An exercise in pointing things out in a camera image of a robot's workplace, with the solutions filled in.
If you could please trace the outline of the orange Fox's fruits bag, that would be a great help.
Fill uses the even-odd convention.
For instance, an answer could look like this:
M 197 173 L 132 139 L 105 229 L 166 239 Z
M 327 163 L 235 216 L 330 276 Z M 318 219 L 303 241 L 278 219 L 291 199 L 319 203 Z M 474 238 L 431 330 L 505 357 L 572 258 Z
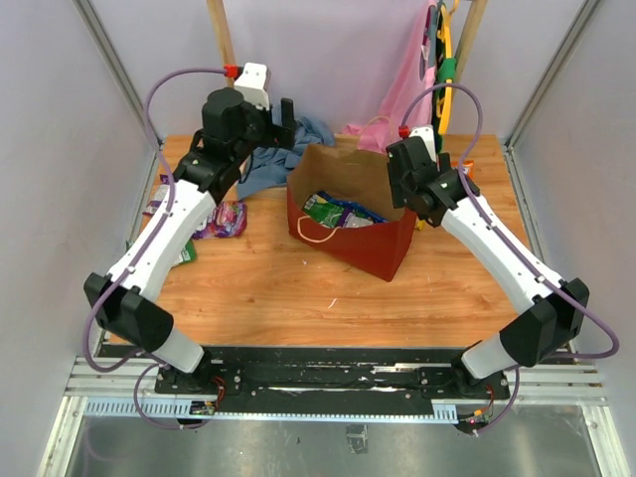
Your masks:
M 470 178 L 473 179 L 474 178 L 474 161 L 473 160 L 467 160 L 463 163 L 463 169 L 465 174 Z

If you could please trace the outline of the brown red paper bag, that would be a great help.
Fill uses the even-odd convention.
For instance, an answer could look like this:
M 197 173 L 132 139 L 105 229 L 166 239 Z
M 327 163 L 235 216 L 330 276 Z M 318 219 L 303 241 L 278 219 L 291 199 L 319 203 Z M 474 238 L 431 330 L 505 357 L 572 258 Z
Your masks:
M 310 144 L 287 177 L 294 238 L 391 281 L 408 252 L 415 214 L 393 204 L 386 155 L 350 145 Z

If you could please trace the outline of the purple Fox's berries bag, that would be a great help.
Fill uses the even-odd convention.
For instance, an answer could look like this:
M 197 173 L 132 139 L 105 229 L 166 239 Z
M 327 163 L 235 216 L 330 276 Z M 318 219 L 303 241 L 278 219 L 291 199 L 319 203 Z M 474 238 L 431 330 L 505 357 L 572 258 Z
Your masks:
M 216 206 L 197 226 L 192 239 L 226 239 L 239 237 L 247 226 L 247 205 L 243 201 L 226 201 Z

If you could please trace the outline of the blue snack packet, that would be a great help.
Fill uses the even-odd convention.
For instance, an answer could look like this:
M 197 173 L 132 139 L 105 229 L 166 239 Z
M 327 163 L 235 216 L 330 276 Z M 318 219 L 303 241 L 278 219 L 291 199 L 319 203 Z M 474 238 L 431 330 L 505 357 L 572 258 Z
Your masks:
M 381 215 L 371 211 L 357 202 L 335 199 L 324 191 L 319 191 L 317 195 L 333 205 L 351 210 L 353 213 L 360 213 L 363 218 L 370 219 L 375 224 L 388 222 L 388 220 Z

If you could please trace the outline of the green snack packet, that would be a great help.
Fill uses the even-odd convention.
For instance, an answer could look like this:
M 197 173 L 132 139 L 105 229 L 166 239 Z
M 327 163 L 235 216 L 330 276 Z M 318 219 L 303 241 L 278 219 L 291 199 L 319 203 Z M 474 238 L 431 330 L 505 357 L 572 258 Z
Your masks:
M 180 266 L 187 263 L 192 263 L 196 261 L 198 255 L 196 253 L 194 242 L 190 239 L 187 241 L 185 246 L 179 252 L 175 262 L 173 263 L 173 267 Z

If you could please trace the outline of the green yellow Fox's bag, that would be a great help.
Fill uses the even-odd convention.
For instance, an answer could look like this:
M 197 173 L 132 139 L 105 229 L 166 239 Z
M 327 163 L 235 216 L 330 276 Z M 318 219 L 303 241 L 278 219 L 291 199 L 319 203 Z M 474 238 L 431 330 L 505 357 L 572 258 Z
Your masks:
M 328 229 L 341 228 L 346 219 L 346 208 L 335 204 L 322 193 L 309 196 L 302 210 L 314 222 Z

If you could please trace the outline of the purple white snack packet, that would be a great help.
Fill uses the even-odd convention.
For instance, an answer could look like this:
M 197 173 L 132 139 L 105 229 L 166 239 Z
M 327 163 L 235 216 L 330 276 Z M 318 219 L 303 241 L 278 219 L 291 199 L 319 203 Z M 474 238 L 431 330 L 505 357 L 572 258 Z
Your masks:
M 372 226 L 374 221 L 366 216 L 359 216 L 355 211 L 346 209 L 341 215 L 338 227 L 344 229 L 356 229 Z

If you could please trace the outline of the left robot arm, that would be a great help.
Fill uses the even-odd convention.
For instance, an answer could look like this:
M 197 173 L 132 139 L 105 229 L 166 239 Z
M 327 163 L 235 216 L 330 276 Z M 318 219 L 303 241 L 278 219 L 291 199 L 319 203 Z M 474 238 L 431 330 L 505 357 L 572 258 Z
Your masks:
M 275 120 L 265 92 L 225 87 L 210 93 L 201 129 L 169 172 L 162 204 L 108 273 L 92 273 L 84 283 L 99 327 L 168 365 L 191 393 L 215 383 L 212 358 L 178 330 L 173 316 L 157 305 L 157 297 L 186 242 L 241 179 L 242 164 L 257 148 L 292 148 L 296 128 L 289 98 L 281 100 L 280 118 Z

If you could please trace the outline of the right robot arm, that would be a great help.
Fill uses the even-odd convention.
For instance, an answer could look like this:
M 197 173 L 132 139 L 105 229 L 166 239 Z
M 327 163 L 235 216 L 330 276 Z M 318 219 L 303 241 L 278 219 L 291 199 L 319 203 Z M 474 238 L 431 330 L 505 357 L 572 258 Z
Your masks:
M 393 202 L 458 239 L 505 292 L 517 313 L 507 326 L 451 363 L 450 384 L 471 398 L 486 381 L 530 368 L 575 338 L 589 299 L 585 283 L 564 280 L 534 256 L 496 217 L 479 188 L 448 157 L 432 158 L 418 136 L 387 148 Z

